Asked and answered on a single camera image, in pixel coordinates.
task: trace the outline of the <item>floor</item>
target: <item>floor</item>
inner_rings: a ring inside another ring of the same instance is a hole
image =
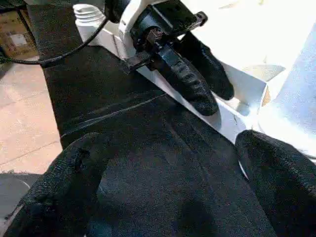
[[[42,174],[61,150],[41,67],[0,66],[0,173]]]

